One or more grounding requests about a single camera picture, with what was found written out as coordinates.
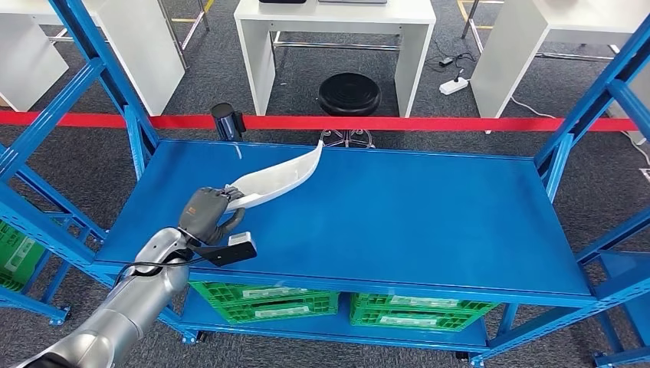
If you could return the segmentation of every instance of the lower shelf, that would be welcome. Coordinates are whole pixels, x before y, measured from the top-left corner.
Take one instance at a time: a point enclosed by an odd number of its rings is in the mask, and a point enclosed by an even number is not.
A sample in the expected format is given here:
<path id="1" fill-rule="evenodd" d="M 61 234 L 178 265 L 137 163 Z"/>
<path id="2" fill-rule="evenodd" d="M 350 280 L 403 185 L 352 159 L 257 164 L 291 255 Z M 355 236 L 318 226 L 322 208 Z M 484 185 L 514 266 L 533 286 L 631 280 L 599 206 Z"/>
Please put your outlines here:
<path id="1" fill-rule="evenodd" d="M 650 254 L 627 251 L 603 251 L 602 265 L 608 278 L 615 278 L 635 267 L 650 267 Z M 650 293 L 623 304 L 639 342 L 650 346 Z"/>
<path id="2" fill-rule="evenodd" d="M 461 332 L 352 326 L 350 325 L 350 295 L 347 293 L 342 293 L 339 298 L 338 314 L 268 320 L 250 324 L 229 324 L 199 293 L 190 289 L 181 320 L 189 328 L 204 331 L 437 350 L 469 352 L 488 350 L 487 333 L 482 318 Z"/>

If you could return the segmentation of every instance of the power strip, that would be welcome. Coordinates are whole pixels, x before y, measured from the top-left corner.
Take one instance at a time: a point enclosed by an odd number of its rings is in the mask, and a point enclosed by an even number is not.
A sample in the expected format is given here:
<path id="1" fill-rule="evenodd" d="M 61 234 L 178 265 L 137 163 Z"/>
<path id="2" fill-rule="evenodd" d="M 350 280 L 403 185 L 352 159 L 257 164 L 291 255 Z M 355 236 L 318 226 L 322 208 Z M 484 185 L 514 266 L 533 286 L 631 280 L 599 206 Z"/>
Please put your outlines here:
<path id="1" fill-rule="evenodd" d="M 463 77 L 458 77 L 456 79 L 450 80 L 447 83 L 441 84 L 440 92 L 445 96 L 449 96 L 450 94 L 453 94 L 454 92 L 458 92 L 463 88 L 467 87 L 468 84 L 469 84 L 468 80 L 466 80 Z"/>

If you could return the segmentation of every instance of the black stool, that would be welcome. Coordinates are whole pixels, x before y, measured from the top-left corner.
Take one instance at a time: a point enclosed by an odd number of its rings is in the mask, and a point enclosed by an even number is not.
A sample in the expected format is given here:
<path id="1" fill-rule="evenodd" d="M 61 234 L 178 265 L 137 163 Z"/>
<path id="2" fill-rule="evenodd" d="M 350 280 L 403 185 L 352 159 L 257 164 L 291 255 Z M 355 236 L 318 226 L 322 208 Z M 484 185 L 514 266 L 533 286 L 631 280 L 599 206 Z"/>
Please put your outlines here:
<path id="1" fill-rule="evenodd" d="M 332 117 L 367 117 L 374 113 L 382 100 L 382 91 L 374 80 L 355 73 L 342 73 L 327 78 L 318 90 L 320 107 Z M 335 135 L 335 141 L 325 143 L 326 136 Z M 368 130 L 323 130 L 320 139 L 325 146 L 350 144 L 374 148 L 373 136 Z"/>

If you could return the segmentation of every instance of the white electrical cord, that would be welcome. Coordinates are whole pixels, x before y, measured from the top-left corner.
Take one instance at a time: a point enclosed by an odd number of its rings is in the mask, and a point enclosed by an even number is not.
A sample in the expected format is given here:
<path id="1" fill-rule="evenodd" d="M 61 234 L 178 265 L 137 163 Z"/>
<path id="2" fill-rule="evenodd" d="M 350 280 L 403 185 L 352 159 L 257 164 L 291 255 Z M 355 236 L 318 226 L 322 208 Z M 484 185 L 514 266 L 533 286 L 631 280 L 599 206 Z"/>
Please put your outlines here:
<path id="1" fill-rule="evenodd" d="M 539 113 L 539 112 L 537 112 L 534 108 L 526 105 L 525 103 L 521 103 L 521 102 L 515 100 L 514 97 L 510 97 L 510 99 L 512 100 L 512 102 L 516 103 L 517 105 L 522 106 L 522 107 L 526 107 L 528 110 L 532 111 L 535 115 L 537 115 L 539 117 L 550 117 L 550 118 L 556 119 L 556 117 L 554 117 L 552 115 L 549 115 L 547 113 Z M 643 155 L 643 157 L 645 157 L 645 163 L 647 163 L 648 167 L 650 167 L 650 156 L 648 156 L 648 154 L 643 149 L 641 149 L 641 147 L 637 146 L 637 144 L 634 142 L 634 139 L 627 132 L 621 132 L 621 133 L 625 134 L 625 136 L 627 136 L 630 139 L 630 142 L 632 143 L 632 146 L 634 147 L 634 149 L 639 151 Z"/>
<path id="2" fill-rule="evenodd" d="M 526 105 L 525 103 L 521 103 L 521 102 L 515 100 L 514 97 L 510 97 L 510 99 L 512 100 L 512 102 L 516 103 L 517 105 L 522 106 L 522 107 L 526 107 L 528 110 L 532 111 L 535 115 L 537 115 L 539 117 L 550 117 L 552 119 L 556 119 L 556 117 L 554 117 L 553 115 L 549 115 L 547 113 L 538 113 L 534 108 Z"/>
<path id="3" fill-rule="evenodd" d="M 648 157 L 648 154 L 641 149 L 641 147 L 637 146 L 637 144 L 634 142 L 634 139 L 627 133 L 627 132 L 621 132 L 625 134 L 630 139 L 630 142 L 632 142 L 632 146 L 634 147 L 635 150 L 639 151 L 644 157 L 645 157 L 645 163 L 648 164 L 648 167 L 650 167 L 650 157 Z"/>

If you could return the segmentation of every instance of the stool seat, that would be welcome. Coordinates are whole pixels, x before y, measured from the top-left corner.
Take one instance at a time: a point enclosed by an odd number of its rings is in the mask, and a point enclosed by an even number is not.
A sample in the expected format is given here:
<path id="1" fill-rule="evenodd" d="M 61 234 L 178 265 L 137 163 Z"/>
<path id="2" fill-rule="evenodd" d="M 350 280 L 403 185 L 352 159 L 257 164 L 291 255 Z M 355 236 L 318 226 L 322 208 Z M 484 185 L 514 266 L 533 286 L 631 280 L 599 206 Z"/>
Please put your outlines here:
<path id="1" fill-rule="evenodd" d="M 333 117 L 365 117 L 377 110 L 381 90 L 374 80 L 356 73 L 327 78 L 318 90 L 320 107 Z"/>

